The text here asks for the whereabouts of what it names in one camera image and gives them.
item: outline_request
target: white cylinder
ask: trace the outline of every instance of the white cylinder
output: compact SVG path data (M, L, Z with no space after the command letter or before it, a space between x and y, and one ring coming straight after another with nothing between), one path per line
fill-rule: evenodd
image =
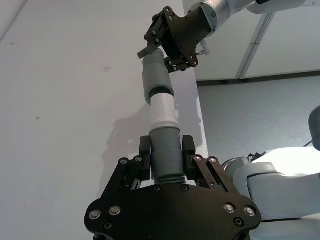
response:
M179 127L174 96L168 93L158 93L151 97L151 129L162 127Z

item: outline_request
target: bolt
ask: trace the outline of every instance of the bolt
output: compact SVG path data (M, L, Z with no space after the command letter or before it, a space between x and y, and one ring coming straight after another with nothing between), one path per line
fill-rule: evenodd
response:
M233 219L233 223L238 227L243 227L245 224L240 217L236 217L235 219Z
M189 187L188 187L187 185L182 185L182 186L181 186L181 190L182 190L183 192L187 192L187 191L189 190Z
M142 157L136 156L136 157L134 158L134 160L135 160L136 162L141 162L141 161L142 161Z
M215 162L217 161L217 159L214 158L213 156L210 156L210 157L208 158L208 160L211 161L211 162L213 162L213 163L215 163Z
M195 156L193 157L193 159L196 160L196 161L201 161L201 160L202 160L202 157L201 157L200 155L195 155Z
M159 187L159 186L154 186L154 187L153 187L153 191L155 191L155 192L160 192L160 187Z
M243 210L244 210L245 214L247 214L250 217L256 215L255 211L251 207L246 206Z
M101 212L99 210L93 210L89 214L89 219L96 220L96 219L98 219L100 217L100 215L101 215Z
M112 224L111 224L111 222L107 221L107 222L105 223L105 225L104 225L104 229L108 230L108 229L110 229L110 228L112 228Z
M128 162L128 161L127 161L126 159L120 159L120 163L121 163L121 164L127 164L127 162Z
M225 204L223 208L227 213L230 213L230 214L232 214L235 211L235 208L230 204Z
M110 207L109 213L111 216L116 216L120 213L121 208L119 206L112 206Z

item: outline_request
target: metal plate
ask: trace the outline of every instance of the metal plate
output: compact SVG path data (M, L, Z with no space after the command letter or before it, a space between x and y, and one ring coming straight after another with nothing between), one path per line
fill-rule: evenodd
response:
M181 184L149 186L135 191L118 192L107 200L98 199L88 208L84 223L90 232L113 240L233 240L258 227L261 215L253 201L239 194ZM224 209L226 203L235 207L233 213ZM111 216L111 206L119 206L120 214ZM248 216L244 208L256 212ZM92 210L101 211L96 220L89 219ZM234 224L241 218L244 226ZM112 227L105 229L106 223Z

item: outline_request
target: gray cylinder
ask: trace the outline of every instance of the gray cylinder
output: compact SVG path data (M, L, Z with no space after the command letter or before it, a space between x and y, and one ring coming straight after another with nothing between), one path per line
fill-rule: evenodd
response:
M156 184L185 182L180 130L160 127L149 133L151 138L151 170Z
M312 137L312 144L320 151L320 106L316 107L309 116L309 128Z
M164 53L156 49L144 57L143 61L143 88L146 102L150 105L151 97L156 94L175 95L168 69L164 63Z

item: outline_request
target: black metal bracket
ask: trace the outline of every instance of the black metal bracket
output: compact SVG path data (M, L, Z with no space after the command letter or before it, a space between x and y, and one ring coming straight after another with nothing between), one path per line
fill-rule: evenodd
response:
M196 46L210 32L210 24L201 7L185 17L179 17L171 7L166 6L153 16L152 25L144 35L147 47L138 53L138 57L144 58L162 46L168 56L164 64L169 73L196 67L199 63Z
M250 239L261 214L251 199L239 194L215 157L196 155L193 138L183 136L184 170L197 186L140 188L150 179L150 149L150 137L141 137L139 155L119 160L101 198L88 207L84 224L94 240Z

